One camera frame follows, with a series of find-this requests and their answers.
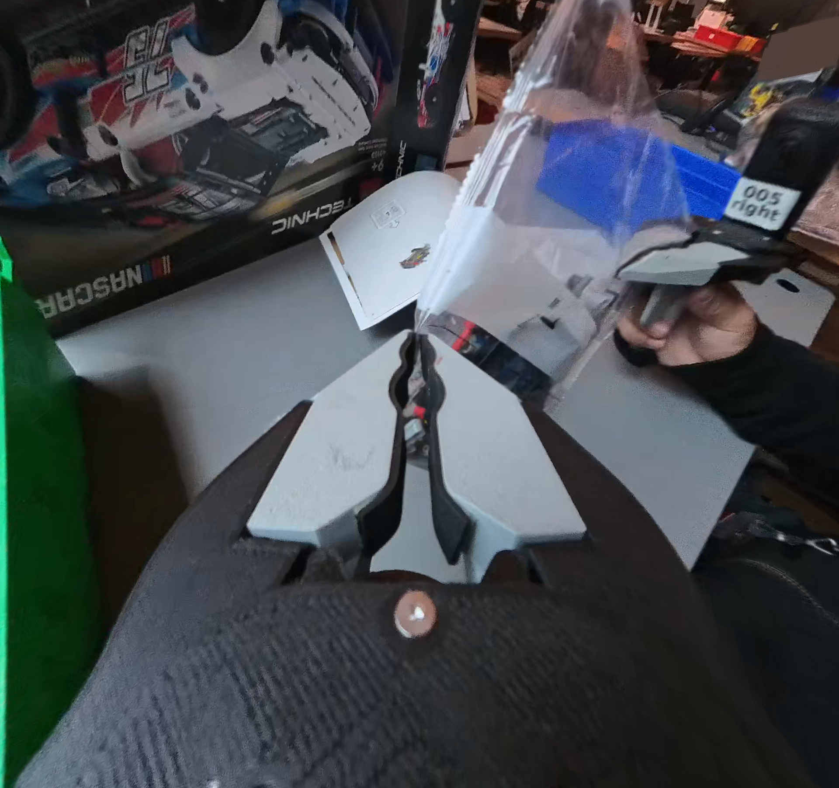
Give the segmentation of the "green plastic tray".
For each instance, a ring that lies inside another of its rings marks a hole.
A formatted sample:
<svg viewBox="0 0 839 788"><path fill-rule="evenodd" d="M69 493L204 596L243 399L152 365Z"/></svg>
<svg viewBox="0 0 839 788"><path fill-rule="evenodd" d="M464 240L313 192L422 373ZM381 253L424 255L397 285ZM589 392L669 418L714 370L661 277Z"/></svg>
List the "green plastic tray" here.
<svg viewBox="0 0 839 788"><path fill-rule="evenodd" d="M1 246L1 785L87 679L103 634L79 387Z"/></svg>

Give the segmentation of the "small clear bag of bricks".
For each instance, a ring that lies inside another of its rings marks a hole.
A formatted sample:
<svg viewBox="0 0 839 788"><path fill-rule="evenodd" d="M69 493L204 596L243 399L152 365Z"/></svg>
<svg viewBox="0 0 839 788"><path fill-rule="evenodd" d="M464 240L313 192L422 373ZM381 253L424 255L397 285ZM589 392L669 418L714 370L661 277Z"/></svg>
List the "small clear bag of bricks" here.
<svg viewBox="0 0 839 788"><path fill-rule="evenodd" d="M664 137L631 0L558 0L511 84L430 258L415 328L521 401L553 413L632 292L634 234L610 235L536 188L556 124L603 120Z"/></svg>

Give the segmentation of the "person's right hand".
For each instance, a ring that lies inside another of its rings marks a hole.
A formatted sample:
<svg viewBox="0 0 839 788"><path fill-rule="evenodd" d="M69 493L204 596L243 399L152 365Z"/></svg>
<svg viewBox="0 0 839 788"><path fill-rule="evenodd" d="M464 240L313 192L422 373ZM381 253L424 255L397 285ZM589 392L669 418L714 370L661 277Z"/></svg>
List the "person's right hand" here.
<svg viewBox="0 0 839 788"><path fill-rule="evenodd" d="M742 353L759 332L752 307L730 284L690 290L676 310L657 321L644 321L633 308L618 324L614 342L635 365L679 368L715 363Z"/></svg>

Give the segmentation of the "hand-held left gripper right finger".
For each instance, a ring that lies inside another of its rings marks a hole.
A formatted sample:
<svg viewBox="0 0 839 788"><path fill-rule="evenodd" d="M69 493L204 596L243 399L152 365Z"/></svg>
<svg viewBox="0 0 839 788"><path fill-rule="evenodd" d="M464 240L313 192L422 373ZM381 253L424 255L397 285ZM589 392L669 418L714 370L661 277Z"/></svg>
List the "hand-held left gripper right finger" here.
<svg viewBox="0 0 839 788"><path fill-rule="evenodd" d="M432 520L446 562L478 584L500 552L582 541L586 525L519 398L435 336L417 344Z"/></svg>

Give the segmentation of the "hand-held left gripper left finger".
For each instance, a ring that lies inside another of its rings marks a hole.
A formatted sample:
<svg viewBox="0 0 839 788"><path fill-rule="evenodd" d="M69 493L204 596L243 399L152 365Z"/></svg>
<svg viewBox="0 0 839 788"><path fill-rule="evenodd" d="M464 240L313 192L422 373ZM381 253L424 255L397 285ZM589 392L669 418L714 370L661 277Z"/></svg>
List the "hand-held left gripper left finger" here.
<svg viewBox="0 0 839 788"><path fill-rule="evenodd" d="M308 401L251 513L254 538L372 557L402 517L404 395L414 335L399 333Z"/></svg>

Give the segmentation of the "blue plastic bin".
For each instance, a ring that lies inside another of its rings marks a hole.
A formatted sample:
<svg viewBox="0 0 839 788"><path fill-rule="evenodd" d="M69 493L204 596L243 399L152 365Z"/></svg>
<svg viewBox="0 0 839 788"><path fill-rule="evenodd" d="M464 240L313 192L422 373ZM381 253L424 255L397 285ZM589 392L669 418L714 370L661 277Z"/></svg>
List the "blue plastic bin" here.
<svg viewBox="0 0 839 788"><path fill-rule="evenodd" d="M535 188L616 235L650 221L720 219L739 178L650 131L578 120L553 127Z"/></svg>

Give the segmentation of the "person's right forearm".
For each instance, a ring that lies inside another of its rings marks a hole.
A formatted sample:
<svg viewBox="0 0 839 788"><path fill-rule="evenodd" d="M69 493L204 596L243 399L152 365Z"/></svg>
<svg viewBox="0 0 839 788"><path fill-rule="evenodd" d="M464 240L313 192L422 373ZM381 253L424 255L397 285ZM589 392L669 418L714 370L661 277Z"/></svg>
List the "person's right forearm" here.
<svg viewBox="0 0 839 788"><path fill-rule="evenodd" d="M744 441L838 496L838 368L760 323L726 359L669 369Z"/></svg>

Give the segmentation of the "red storage box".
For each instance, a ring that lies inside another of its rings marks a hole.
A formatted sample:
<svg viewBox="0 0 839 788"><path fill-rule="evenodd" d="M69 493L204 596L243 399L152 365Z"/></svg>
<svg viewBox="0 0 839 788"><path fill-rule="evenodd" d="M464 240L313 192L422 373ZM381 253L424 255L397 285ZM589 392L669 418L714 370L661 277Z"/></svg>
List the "red storage box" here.
<svg viewBox="0 0 839 788"><path fill-rule="evenodd" d="M707 25L697 25L693 38L708 46L716 47L726 52L739 52L751 56L761 56L768 41L749 35L741 35L726 28L715 28Z"/></svg>

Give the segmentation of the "black office chair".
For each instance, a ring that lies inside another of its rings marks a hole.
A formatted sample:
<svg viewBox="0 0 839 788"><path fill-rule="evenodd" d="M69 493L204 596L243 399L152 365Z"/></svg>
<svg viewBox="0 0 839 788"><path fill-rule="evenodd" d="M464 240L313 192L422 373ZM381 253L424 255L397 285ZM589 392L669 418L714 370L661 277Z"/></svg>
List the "black office chair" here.
<svg viewBox="0 0 839 788"><path fill-rule="evenodd" d="M734 92L674 89L660 92L655 102L662 114L680 120L687 135L715 133L732 140L742 129L742 118L733 110L737 99Z"/></svg>

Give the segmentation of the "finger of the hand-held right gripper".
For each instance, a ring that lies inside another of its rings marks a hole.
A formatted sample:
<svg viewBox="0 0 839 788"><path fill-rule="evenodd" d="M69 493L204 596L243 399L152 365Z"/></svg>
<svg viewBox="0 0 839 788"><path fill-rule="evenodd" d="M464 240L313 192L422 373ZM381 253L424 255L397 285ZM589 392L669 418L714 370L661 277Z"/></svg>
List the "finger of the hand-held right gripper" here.
<svg viewBox="0 0 839 788"><path fill-rule="evenodd" d="M622 260L635 260L650 252L681 248L688 244L695 229L686 224L644 224L624 245Z"/></svg>
<svg viewBox="0 0 839 788"><path fill-rule="evenodd" d="M702 287L718 272L720 245L651 249L622 266L618 278L656 286Z"/></svg>

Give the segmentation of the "black lego set box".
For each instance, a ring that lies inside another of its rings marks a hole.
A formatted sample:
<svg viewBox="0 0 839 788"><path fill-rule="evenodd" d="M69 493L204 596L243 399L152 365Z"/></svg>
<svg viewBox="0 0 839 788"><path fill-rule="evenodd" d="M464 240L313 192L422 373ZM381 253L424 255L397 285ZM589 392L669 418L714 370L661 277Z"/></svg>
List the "black lego set box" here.
<svg viewBox="0 0 839 788"><path fill-rule="evenodd" d="M1 0L2 242L53 336L441 171L483 0Z"/></svg>

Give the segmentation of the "white instruction booklet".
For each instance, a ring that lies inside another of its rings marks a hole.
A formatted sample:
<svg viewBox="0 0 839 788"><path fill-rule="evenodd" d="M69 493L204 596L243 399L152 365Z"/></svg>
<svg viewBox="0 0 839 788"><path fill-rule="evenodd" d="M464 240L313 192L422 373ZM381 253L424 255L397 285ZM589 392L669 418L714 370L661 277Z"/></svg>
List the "white instruction booklet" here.
<svg viewBox="0 0 839 788"><path fill-rule="evenodd" d="M320 244L361 331L416 301L461 182L410 173L338 218Z"/></svg>

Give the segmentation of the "person's black clothing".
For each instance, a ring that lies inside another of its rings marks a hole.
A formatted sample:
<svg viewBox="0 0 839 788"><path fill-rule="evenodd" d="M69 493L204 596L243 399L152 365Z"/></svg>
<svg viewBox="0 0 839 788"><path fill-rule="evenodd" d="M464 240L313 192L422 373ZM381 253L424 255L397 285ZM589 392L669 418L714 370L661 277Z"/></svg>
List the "person's black clothing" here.
<svg viewBox="0 0 839 788"><path fill-rule="evenodd" d="M838 786L837 533L741 491L693 575L772 724L818 786Z"/></svg>

